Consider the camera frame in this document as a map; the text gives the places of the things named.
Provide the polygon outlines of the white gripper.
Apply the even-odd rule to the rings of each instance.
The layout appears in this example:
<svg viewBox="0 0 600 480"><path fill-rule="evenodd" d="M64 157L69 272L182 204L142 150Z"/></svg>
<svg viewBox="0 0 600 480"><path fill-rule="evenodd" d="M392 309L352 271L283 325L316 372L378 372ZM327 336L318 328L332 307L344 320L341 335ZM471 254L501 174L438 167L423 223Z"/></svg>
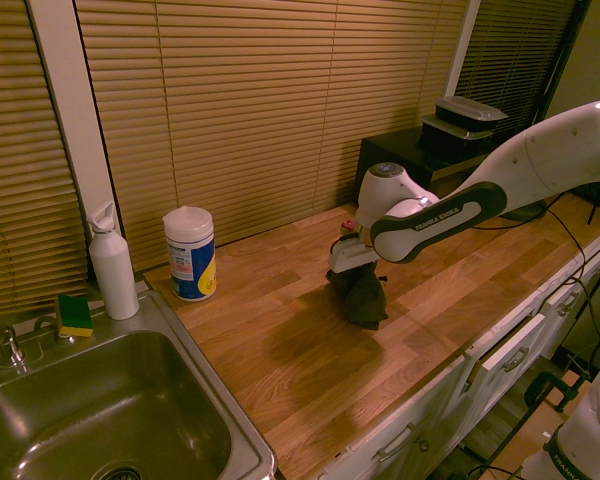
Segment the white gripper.
<svg viewBox="0 0 600 480"><path fill-rule="evenodd" d="M333 272L342 273L379 259L376 251L367 246L358 235L345 235L332 244L328 266Z"/></svg>

